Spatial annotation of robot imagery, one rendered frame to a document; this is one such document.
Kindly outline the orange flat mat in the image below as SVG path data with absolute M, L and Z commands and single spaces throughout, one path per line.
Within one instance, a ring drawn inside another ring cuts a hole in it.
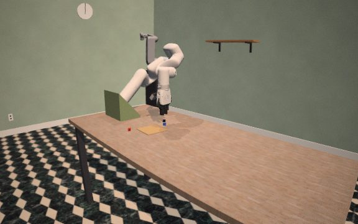
M 143 128 L 137 128 L 137 130 L 147 134 L 147 135 L 151 135 L 151 134 L 156 134 L 156 133 L 161 133 L 164 131 L 167 131 L 166 129 L 163 129 L 159 126 L 156 125 L 151 125 L 151 126 L 146 126 Z

